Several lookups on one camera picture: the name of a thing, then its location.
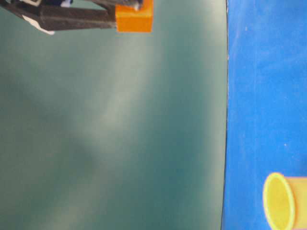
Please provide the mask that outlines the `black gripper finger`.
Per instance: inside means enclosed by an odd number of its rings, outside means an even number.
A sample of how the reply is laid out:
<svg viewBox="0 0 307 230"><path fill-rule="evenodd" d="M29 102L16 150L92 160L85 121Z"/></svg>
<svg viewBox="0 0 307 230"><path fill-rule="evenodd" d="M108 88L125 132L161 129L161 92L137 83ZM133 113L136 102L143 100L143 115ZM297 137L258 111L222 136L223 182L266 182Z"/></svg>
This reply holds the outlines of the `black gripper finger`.
<svg viewBox="0 0 307 230"><path fill-rule="evenodd" d="M143 6L143 0L116 0L116 5L126 6L134 10L140 10Z"/></svg>

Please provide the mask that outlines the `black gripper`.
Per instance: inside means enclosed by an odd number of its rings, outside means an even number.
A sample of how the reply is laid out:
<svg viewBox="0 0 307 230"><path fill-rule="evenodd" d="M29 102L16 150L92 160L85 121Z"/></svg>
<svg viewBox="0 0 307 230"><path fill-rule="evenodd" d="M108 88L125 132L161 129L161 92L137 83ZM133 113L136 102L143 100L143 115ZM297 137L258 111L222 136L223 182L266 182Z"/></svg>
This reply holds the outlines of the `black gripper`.
<svg viewBox="0 0 307 230"><path fill-rule="evenodd" d="M83 8L31 5L22 0L1 0L0 6L48 35L54 31L116 28L114 12Z"/></svg>

